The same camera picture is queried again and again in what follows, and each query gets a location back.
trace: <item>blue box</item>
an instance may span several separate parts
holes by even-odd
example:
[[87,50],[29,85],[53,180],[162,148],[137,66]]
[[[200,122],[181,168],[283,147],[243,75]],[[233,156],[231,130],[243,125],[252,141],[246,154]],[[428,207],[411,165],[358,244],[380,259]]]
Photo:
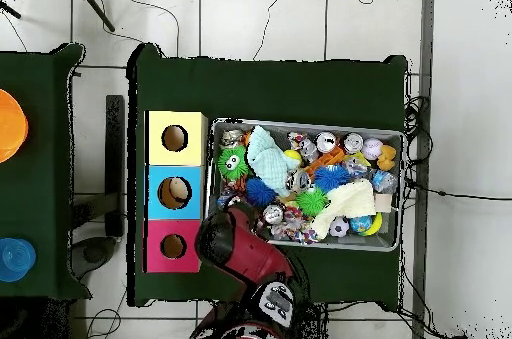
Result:
[[[188,202],[167,208],[158,198],[158,188],[167,178],[182,178],[188,184]],[[203,167],[149,166],[148,220],[201,220],[204,194]]]

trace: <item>yellow ball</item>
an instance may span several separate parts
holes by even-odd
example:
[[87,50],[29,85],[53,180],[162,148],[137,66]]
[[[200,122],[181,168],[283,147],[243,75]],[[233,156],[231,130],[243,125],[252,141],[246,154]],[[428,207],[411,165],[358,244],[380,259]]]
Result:
[[366,232],[360,233],[360,235],[362,235],[362,236],[373,235],[374,233],[377,233],[379,231],[381,226],[382,226],[382,214],[377,213],[377,215],[373,219],[373,223],[372,223],[371,227]]
[[299,160],[300,165],[302,165],[302,157],[297,151],[294,151],[293,149],[288,149],[287,151],[284,151],[284,155],[293,158],[294,160]]

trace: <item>light blue plush toy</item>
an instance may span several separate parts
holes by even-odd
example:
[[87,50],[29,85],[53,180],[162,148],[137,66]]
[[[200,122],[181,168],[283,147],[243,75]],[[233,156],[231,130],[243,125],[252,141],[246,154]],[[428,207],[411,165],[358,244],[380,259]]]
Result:
[[270,133],[261,126],[256,126],[249,138],[247,161],[265,185],[279,196],[287,197],[286,189],[288,171],[297,168],[299,160],[287,157],[279,148]]

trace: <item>gray tray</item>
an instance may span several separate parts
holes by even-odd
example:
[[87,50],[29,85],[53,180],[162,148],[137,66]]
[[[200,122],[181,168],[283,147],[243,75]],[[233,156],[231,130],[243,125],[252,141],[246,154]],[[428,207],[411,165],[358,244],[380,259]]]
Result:
[[338,126],[317,126],[311,124],[297,124],[297,123],[276,123],[268,121],[257,120],[232,120],[232,119],[216,119],[210,128],[210,139],[208,148],[208,172],[207,172],[207,188],[205,198],[205,213],[206,215],[212,214],[217,208],[217,199],[220,196],[222,179],[217,169],[215,161],[220,154],[220,138],[225,131],[240,129],[249,131],[254,126],[260,125],[265,130],[269,131],[274,138],[276,144],[282,149],[290,149],[290,141],[288,140],[288,132],[306,133],[310,138],[314,138],[318,133],[329,131],[336,136],[344,136],[350,132],[360,134],[363,139],[377,138],[396,149],[397,155],[395,157],[395,166],[390,170],[390,173],[399,177],[399,186],[393,195],[391,213],[382,213],[383,221],[382,227],[378,233],[372,236],[360,236],[357,234],[349,233],[343,238],[336,238],[327,235],[321,242],[304,245],[299,242],[285,241],[285,240],[270,240],[269,242],[274,245],[288,245],[288,246],[304,246],[332,248],[332,249],[354,249],[364,251],[392,251],[399,243],[400,230],[402,227],[401,209],[404,195],[404,182],[405,182],[405,149],[407,147],[405,135],[401,132],[393,130],[378,130],[378,129],[357,129],[350,127]]

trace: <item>green tablecloth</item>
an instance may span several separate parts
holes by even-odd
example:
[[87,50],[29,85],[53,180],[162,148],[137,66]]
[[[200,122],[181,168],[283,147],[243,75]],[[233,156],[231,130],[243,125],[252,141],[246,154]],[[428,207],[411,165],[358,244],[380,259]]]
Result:
[[[128,251],[135,254],[134,263],[128,257],[129,300],[137,305],[151,298],[226,300],[239,286],[204,263],[197,274],[142,272],[145,110],[200,111],[210,122],[234,117],[403,131],[406,69],[403,56],[382,63],[246,62],[162,58],[155,46],[139,45],[127,70],[133,129],[128,136],[128,213],[136,209],[136,220],[129,223]],[[313,246],[287,250],[303,262],[315,301],[379,301],[396,309],[400,247],[388,253]]]
[[27,239],[37,260],[15,283],[0,282],[0,296],[89,296],[68,270],[71,225],[70,72],[84,53],[66,44],[49,54],[0,53],[0,88],[20,104],[29,123],[16,155],[0,163],[0,237]]

